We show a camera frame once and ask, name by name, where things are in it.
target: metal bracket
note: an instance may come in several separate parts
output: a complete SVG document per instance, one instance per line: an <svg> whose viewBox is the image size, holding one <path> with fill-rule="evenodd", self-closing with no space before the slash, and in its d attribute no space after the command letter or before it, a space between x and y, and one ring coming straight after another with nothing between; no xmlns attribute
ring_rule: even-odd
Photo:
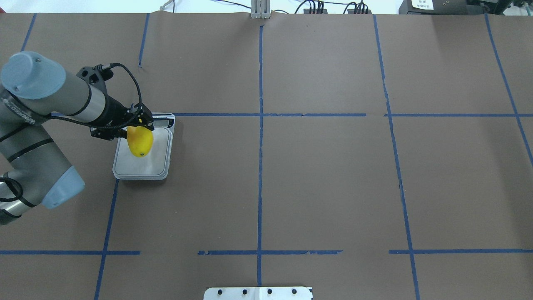
<svg viewBox="0 0 533 300"><path fill-rule="evenodd" d="M252 0L252 19L270 19L270 0Z"/></svg>
<svg viewBox="0 0 533 300"><path fill-rule="evenodd" d="M310 287L210 288L204 300L313 300Z"/></svg>
<svg viewBox="0 0 533 300"><path fill-rule="evenodd" d="M165 4L163 4L163 6L160 6L159 7L159 10L160 11L163 11L165 10L165 8L167 7L168 4L171 4L172 3L172 0L168 0L167 2L165 2Z"/></svg>

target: blue painter's tape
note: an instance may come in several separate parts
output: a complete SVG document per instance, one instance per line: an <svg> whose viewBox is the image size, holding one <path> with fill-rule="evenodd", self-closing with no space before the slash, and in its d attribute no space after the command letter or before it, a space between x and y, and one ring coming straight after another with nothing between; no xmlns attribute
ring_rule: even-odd
<svg viewBox="0 0 533 300"><path fill-rule="evenodd" d="M106 255L141 255L141 252L140 251L115 250L115 251L107 251Z"/></svg>
<svg viewBox="0 0 533 300"><path fill-rule="evenodd" d="M415 249L414 254L533 253L533 249ZM409 254L409 250L389 250L389 254Z"/></svg>
<svg viewBox="0 0 533 300"><path fill-rule="evenodd" d="M209 250L199 251L198 255L257 255L256 250Z"/></svg>
<svg viewBox="0 0 533 300"><path fill-rule="evenodd" d="M102 255L97 250L0 250L0 255ZM141 255L140 251L107 251L106 255Z"/></svg>
<svg viewBox="0 0 533 300"><path fill-rule="evenodd" d="M263 242L263 25L259 27L259 183L257 195L257 286L262 285Z"/></svg>
<svg viewBox="0 0 533 300"><path fill-rule="evenodd" d="M263 250L264 255L337 255L342 250Z"/></svg>
<svg viewBox="0 0 533 300"><path fill-rule="evenodd" d="M102 259L100 260L100 270L98 272L98 279L96 281L96 290L94 292L94 300L98 300L98 298L100 297L100 287L102 285L103 270L106 265L107 246L109 244L109 235L111 234L111 226L113 224L113 215L115 214L115 204L117 202L118 183L119 183L119 180L117 179L115 181L115 189L113 190L111 208L109 209L109 219L107 221L106 238L104 239L104 242L103 242Z"/></svg>
<svg viewBox="0 0 533 300"><path fill-rule="evenodd" d="M390 114L392 117L515 117L515 114Z"/></svg>
<svg viewBox="0 0 533 300"><path fill-rule="evenodd" d="M416 300L420 300L420 292L418 288L418 277L416 274L416 264L415 264L415 255L413 254L413 242L411 240L411 229L409 227L409 217L407 215L407 205L405 202L405 193L403 190L403 180L401 176L401 169L400 169L400 160L398 158L398 148L396 146L396 137L394 136L394 128L392 123L392 111L391 111L391 104L389 102L389 93L387 92L387 87L385 86L385 68L383 65L383 56L381 52L381 44L379 42L379 31L377 27L377 18L376 15L373 15L374 17L374 31L376 34L376 44L377 44L377 52L379 56L379 66L381 69L381 78L383 81L383 92L385 94L386 104L387 104L387 114L389 116L389 127L391 131L391 139L392 139L392 148L394 151L394 160L396 162L396 173L398 175L398 184L400 188L400 196L401 196L401 202L403 206L403 221L405 224L405 231L407 236L407 245L409 247L409 258L411 260L411 272L413 274L413 285L415 287L415 297Z"/></svg>
<svg viewBox="0 0 533 300"><path fill-rule="evenodd" d="M247 113L175 113L177 117L259 117L259 114Z"/></svg>
<svg viewBox="0 0 533 300"><path fill-rule="evenodd" d="M256 250L209 250L198 255L257 255ZM262 255L337 255L342 250L262 250Z"/></svg>
<svg viewBox="0 0 533 300"><path fill-rule="evenodd" d="M524 132L524 128L522 127L522 122L520 121L520 116L518 115L516 104L514 103L513 94L511 93L511 88L509 87L509 83L507 82L507 77L505 76L502 62L500 61L498 50L496 49L496 43L494 42L494 38L492 36L492 30L490 29L489 15L487 14L485 14L485 23L487 24L487 31L489 33L490 43L492 44L492 50L494 51L494 56L496 57L496 61L498 62L500 73L502 74L503 82L505 84L505 89L507 90L507 95L509 96L509 100L511 101L511 106L513 107L513 111L516 116L516 122L518 124L518 128L520 129L520 134L522 135L522 140L524 141L524 145L526 146L526 151L529 156L529 162L531 166L533 167L533 155L531 154L531 148L529 147L526 133Z"/></svg>
<svg viewBox="0 0 533 300"><path fill-rule="evenodd" d="M28 32L26 33L26 38L24 39L24 43L22 44L22 48L20 49L20 51L24 51L26 49L26 44L28 44L28 40L30 39L31 30L33 29L33 25L35 24L35 18L37 18L36 13L34 13L34 16L31 19L30 27L28 28Z"/></svg>
<svg viewBox="0 0 533 300"><path fill-rule="evenodd" d="M281 114L264 114L266 117L366 117L366 114L298 114L298 113L281 113Z"/></svg>
<svg viewBox="0 0 533 300"><path fill-rule="evenodd" d="M76 250L0 250L0 255L102 255L102 251Z"/></svg>

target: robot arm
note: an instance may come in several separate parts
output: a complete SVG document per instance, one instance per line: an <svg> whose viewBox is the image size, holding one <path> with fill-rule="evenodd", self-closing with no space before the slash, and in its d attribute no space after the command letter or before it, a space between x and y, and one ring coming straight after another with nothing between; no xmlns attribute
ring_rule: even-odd
<svg viewBox="0 0 533 300"><path fill-rule="evenodd" d="M122 64L84 67L75 76L57 62L23 51L3 67L0 84L0 152L13 170L0 177L0 224L42 203L54 208L85 186L76 169L41 126L60 119L91 128L94 137L126 138L126 126L154 130L142 103L126 108L107 94L111 69ZM58 112L69 118L53 115Z"/></svg>

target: black cable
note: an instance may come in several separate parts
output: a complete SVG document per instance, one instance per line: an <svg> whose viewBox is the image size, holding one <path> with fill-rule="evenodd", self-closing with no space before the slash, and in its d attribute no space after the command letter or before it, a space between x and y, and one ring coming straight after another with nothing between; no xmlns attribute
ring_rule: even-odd
<svg viewBox="0 0 533 300"><path fill-rule="evenodd" d="M139 104L142 104L141 89L139 87L139 83L135 79L135 76L133 76L133 74L130 72L130 70L126 66L121 64L120 62L114 62L113 64L110 64L110 68L111 69L114 68L114 67L121 67L128 73L128 75L131 77L131 79L135 83L135 87L137 88L137 95L139 96ZM87 123L83 123L83 122L80 122L80 121L76 121L76 120L65 118L65 117L59 117L59 116L50 116L49 118L50 119L54 119L54 120L67 121L67 122L70 122L70 123L74 123L74 124L78 124L78 125L82 125L82 126L87 126L87 127L92 127L92 128L96 128L96 129L100 129L100 130L109 130L109 129L119 129L119 128L128 126L140 114L141 114L141 109L139 107L137 109L137 112L135 114L133 114L133 116L128 121L126 121L126 122L124 122L124 123L122 123L120 125L115 125L115 126L93 126L93 125L89 125Z"/></svg>
<svg viewBox="0 0 533 300"><path fill-rule="evenodd" d="M298 10L300 9L300 7L302 7L302 5L305 3L305 2L319 2L322 4L322 10L321 12L323 13L324 12L324 3L327 3L327 4L338 4L338 5L346 5L346 7L348 7L349 5L351 5L352 3L357 5L357 3L355 2L350 2L350 3L339 3L339 2L329 2L329 1L322 1L322 0L305 0L303 1L302 3L300 3L300 5L298 6L298 8L296 9L296 11L294 13L298 13Z"/></svg>
<svg viewBox="0 0 533 300"><path fill-rule="evenodd" d="M300 3L300 5L298 5L298 8L296 9L296 11L294 13L298 13L298 10L300 10L300 8L302 7L302 5L304 3L307 3L307 2L311 2L313 3L313 7L314 7L314 1L313 0L305 0L304 2ZM309 3L309 13L311 13L311 3Z"/></svg>
<svg viewBox="0 0 533 300"><path fill-rule="evenodd" d="M9 177L0 177L0 182L3 182L7 185L11 193L13 193L13 198L0 198L0 202L13 202L22 198L24 191L22 190L22 185L20 182Z"/></svg>
<svg viewBox="0 0 533 300"><path fill-rule="evenodd" d="M352 5L352 4L353 4L353 6L354 6L353 9L356 10L356 9L357 9L357 3L355 3L355 2L350 2L350 3L348 3L348 5L346 6L346 8L345 8L344 11L342 12L342 14L345 14L346 11L348 11L348 7L350 7L350 5Z"/></svg>
<svg viewBox="0 0 533 300"><path fill-rule="evenodd" d="M242 6L242 7L246 7L247 9L252 9L251 7L246 6L246 5L244 5L244 4L240 4L240 3L236 3L236 2L231 2L231 1L226 1L226 0L211 0L211 1L216 1L216 2L227 2L227 3L231 3L231 4L235 4L235 5L239 5L239 6Z"/></svg>

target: label sticker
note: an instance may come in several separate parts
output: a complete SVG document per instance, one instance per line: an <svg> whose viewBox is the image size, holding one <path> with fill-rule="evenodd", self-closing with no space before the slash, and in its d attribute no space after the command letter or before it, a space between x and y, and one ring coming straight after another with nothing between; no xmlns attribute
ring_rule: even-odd
<svg viewBox="0 0 533 300"><path fill-rule="evenodd" d="M411 0L414 8L421 10L433 10L433 0Z"/></svg>

